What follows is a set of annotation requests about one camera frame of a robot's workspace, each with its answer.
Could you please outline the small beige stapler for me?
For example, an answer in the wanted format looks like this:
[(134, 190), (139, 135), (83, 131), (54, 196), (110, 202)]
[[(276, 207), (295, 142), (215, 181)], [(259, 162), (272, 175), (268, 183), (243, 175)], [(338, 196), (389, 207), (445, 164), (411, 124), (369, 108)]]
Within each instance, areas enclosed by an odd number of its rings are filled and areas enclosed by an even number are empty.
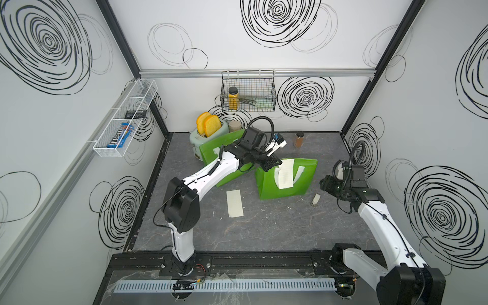
[(312, 207), (316, 207), (320, 201), (320, 198), (321, 198), (321, 195), (320, 194), (316, 194), (313, 199), (312, 199), (312, 202), (311, 202), (311, 206)]

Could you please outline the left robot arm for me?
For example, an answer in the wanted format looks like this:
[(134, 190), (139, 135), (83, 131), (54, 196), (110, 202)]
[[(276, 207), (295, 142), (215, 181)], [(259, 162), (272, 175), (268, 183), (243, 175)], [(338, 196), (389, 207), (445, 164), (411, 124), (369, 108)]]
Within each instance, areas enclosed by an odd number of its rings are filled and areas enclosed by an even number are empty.
[(286, 146), (286, 140), (281, 134), (272, 133), (262, 145), (264, 136), (264, 132), (249, 127), (240, 138), (221, 146), (218, 157), (200, 171), (184, 179), (170, 180), (160, 210), (170, 228), (172, 255), (181, 268), (194, 261), (193, 228), (201, 216), (200, 200), (221, 180), (246, 164), (257, 165), (265, 172), (282, 164), (275, 152)]

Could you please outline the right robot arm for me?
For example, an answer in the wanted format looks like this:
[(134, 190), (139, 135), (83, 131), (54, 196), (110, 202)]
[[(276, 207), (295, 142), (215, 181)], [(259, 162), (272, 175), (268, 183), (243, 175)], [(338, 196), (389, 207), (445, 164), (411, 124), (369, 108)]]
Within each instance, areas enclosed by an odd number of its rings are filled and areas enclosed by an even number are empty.
[(337, 272), (352, 270), (375, 290), (380, 304), (441, 304), (445, 276), (413, 249), (380, 192), (368, 187), (362, 166), (339, 160), (320, 188), (350, 203), (351, 212), (358, 213), (371, 230), (386, 263), (380, 265), (355, 244), (337, 243), (330, 258)]

